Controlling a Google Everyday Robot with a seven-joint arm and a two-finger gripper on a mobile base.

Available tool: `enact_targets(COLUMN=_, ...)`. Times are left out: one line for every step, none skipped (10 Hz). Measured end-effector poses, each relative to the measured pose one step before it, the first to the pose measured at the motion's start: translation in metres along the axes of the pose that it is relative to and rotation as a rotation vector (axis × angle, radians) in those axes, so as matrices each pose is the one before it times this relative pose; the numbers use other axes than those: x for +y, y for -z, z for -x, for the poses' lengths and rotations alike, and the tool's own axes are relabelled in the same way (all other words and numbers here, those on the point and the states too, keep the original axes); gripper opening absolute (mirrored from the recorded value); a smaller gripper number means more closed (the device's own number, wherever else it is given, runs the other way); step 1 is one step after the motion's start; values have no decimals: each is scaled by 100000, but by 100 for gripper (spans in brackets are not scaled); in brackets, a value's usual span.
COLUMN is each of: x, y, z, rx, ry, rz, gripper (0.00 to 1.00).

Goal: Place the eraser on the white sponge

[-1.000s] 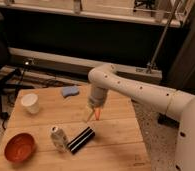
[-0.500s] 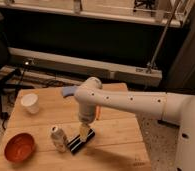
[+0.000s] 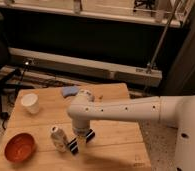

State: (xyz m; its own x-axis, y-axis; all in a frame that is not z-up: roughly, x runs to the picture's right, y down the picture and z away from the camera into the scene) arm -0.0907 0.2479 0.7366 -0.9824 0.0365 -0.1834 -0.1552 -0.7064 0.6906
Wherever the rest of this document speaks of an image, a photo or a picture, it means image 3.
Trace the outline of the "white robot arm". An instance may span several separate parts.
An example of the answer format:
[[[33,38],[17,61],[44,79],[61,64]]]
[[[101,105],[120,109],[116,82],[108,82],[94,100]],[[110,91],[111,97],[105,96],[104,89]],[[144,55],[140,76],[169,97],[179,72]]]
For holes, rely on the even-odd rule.
[[[76,135],[84,135],[90,128],[91,120],[149,120],[177,127],[176,171],[195,171],[195,95],[95,102],[90,91],[80,90],[67,113]]]

